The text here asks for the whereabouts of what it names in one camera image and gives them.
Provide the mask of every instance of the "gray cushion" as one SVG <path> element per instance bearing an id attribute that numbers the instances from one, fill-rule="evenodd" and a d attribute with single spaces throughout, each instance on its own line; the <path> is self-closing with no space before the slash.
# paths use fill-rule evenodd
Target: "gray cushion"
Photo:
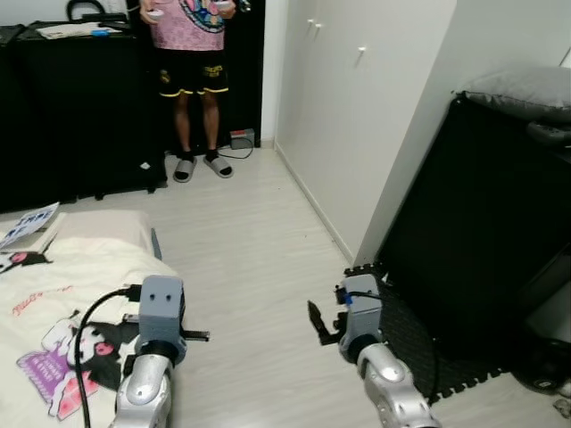
<path id="1" fill-rule="evenodd" d="M 469 100 L 526 120 L 571 122 L 571 69 L 505 70 L 465 86 Z"/>

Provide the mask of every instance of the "black foam floor mat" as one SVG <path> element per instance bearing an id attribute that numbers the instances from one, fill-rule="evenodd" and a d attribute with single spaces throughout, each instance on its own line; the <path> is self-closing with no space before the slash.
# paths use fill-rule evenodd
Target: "black foam floor mat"
<path id="1" fill-rule="evenodd" d="M 487 362 L 451 361 L 441 354 L 435 357 L 432 337 L 394 288 L 383 281 L 385 272 L 380 265 L 345 270 L 348 277 L 366 274 L 373 275 L 377 280 L 383 301 L 381 331 L 387 345 L 409 367 L 416 387 L 427 399 L 432 395 L 434 382 L 437 395 L 433 398 L 436 402 L 505 373 L 500 367 Z"/>

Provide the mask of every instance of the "foot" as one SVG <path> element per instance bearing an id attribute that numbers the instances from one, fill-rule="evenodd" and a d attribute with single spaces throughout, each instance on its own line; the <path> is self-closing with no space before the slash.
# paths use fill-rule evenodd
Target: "foot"
<path id="1" fill-rule="evenodd" d="M 196 158 L 191 152 L 183 152 L 180 155 L 173 179 L 179 183 L 188 183 L 193 177 L 196 167 Z"/>
<path id="2" fill-rule="evenodd" d="M 209 150 L 204 156 L 204 163 L 208 165 L 218 177 L 231 178 L 234 170 L 224 158 L 219 157 L 217 150 Z"/>

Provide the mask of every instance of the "black shorts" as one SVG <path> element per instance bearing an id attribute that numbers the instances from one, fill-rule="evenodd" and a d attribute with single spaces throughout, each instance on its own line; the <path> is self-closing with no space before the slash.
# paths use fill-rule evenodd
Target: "black shorts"
<path id="1" fill-rule="evenodd" d="M 158 49 L 160 94 L 227 92 L 228 76 L 223 51 L 175 51 Z"/>

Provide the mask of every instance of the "bed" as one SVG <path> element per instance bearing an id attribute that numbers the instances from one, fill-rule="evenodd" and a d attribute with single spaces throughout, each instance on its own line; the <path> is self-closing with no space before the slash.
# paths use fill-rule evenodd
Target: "bed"
<path id="1" fill-rule="evenodd" d="M 157 256 L 149 218 L 112 210 L 70 214 L 43 255 L 0 254 L 3 426 L 82 426 L 72 365 L 79 321 L 96 299 L 124 284 L 174 276 Z M 138 335 L 137 326 L 122 318 L 137 312 L 135 303 L 110 300 L 82 336 L 94 427 L 106 427 L 114 417 L 122 364 Z"/>

